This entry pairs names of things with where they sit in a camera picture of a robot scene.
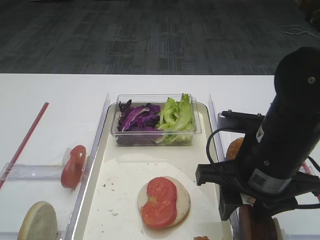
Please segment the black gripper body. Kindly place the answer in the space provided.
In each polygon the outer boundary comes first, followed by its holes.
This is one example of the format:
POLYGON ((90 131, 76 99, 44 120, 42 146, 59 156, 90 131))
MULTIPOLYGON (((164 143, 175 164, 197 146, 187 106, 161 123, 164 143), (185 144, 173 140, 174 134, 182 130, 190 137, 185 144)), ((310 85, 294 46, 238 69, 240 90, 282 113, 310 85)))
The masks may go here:
POLYGON ((241 176, 240 164, 236 160, 197 166, 197 185, 216 183, 220 186, 219 214, 222 221, 230 218, 234 210, 242 205, 251 205, 256 221, 273 218, 274 215, 292 210, 319 209, 320 205, 298 204, 295 195, 295 176, 286 187, 281 180, 272 178, 255 169, 248 182, 241 176))

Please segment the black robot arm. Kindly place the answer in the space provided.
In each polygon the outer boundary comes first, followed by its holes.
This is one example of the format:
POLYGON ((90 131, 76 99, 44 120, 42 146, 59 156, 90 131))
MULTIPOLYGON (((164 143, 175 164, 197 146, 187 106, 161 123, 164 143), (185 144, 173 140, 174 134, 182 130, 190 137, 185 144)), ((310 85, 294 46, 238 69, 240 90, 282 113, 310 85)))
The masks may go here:
POLYGON ((233 160, 199 164, 197 185, 219 185, 222 221, 238 211, 244 240, 276 240, 273 216, 318 209, 296 197, 320 194, 318 176, 300 172, 320 140, 320 50, 301 47, 285 56, 274 75, 276 95, 266 115, 223 111, 218 131, 243 133, 233 160))

